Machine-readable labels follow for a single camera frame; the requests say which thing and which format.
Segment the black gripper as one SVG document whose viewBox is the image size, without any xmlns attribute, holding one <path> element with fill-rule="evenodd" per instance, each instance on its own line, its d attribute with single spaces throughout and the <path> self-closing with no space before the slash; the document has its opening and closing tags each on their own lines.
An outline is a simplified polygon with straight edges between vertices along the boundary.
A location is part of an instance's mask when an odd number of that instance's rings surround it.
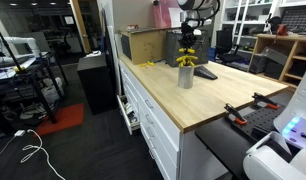
<svg viewBox="0 0 306 180">
<path fill-rule="evenodd" d="M 195 41 L 196 37 L 194 35 L 194 28 L 191 27 L 187 22 L 182 22 L 180 42 L 182 43 L 183 48 L 186 49 L 186 44 L 189 44 L 189 49 L 192 48 Z"/>
</svg>

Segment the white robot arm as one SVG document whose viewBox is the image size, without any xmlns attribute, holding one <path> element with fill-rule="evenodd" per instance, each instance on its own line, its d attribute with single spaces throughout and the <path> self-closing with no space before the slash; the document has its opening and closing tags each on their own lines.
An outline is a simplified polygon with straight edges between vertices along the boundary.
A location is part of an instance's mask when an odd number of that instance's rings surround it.
<svg viewBox="0 0 306 180">
<path fill-rule="evenodd" d="M 177 0 L 178 6 L 187 13 L 181 20 L 180 52 L 185 60 L 181 66 L 193 65 L 197 60 L 192 49 L 196 42 L 194 30 L 214 17 L 199 12 L 209 9 L 213 0 Z M 306 180 L 306 72 L 290 102 L 274 120 L 277 131 L 271 131 L 246 151 L 243 169 L 250 180 Z"/>
</svg>

